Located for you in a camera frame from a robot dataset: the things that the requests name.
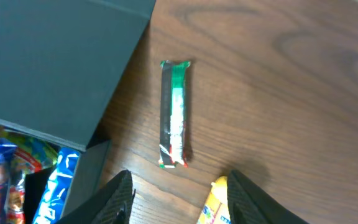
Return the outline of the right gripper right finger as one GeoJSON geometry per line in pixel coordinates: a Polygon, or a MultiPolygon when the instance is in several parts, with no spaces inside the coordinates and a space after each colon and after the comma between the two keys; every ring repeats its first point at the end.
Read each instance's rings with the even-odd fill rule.
{"type": "Polygon", "coordinates": [[[227,177],[227,204],[234,224],[307,224],[238,170],[227,177]]]}

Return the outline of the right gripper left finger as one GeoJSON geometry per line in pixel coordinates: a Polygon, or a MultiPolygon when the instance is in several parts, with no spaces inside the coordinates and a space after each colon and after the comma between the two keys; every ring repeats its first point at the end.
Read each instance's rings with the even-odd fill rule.
{"type": "Polygon", "coordinates": [[[134,197],[132,174],[122,170],[57,224],[129,224],[134,197]]]}

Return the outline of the blue Oreo cookie pack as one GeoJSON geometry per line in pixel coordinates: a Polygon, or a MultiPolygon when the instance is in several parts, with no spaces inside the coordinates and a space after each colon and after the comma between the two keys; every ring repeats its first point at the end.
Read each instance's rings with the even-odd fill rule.
{"type": "Polygon", "coordinates": [[[53,224],[61,219],[80,153],[62,147],[50,174],[32,223],[53,224]]]}

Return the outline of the Haribo gummy candy bag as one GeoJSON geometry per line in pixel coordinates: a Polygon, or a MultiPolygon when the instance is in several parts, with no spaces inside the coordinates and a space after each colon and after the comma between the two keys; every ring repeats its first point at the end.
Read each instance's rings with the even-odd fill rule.
{"type": "Polygon", "coordinates": [[[25,178],[53,167],[58,154],[47,142],[14,131],[1,131],[0,139],[17,146],[11,161],[6,223],[25,223],[25,178]]]}

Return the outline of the green chocolate bar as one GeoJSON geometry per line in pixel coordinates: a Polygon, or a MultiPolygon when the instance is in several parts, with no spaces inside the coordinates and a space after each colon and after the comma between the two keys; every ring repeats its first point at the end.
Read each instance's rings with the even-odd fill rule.
{"type": "Polygon", "coordinates": [[[160,100],[159,165],[171,169],[177,164],[187,166],[185,147],[186,131],[186,71],[191,62],[164,60],[160,100]]]}

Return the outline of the dark green gift box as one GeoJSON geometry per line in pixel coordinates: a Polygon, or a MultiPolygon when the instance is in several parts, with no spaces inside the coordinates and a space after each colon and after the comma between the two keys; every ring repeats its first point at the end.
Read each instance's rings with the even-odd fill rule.
{"type": "Polygon", "coordinates": [[[80,153],[63,214],[97,191],[97,127],[154,1],[0,0],[0,125],[80,153]]]}

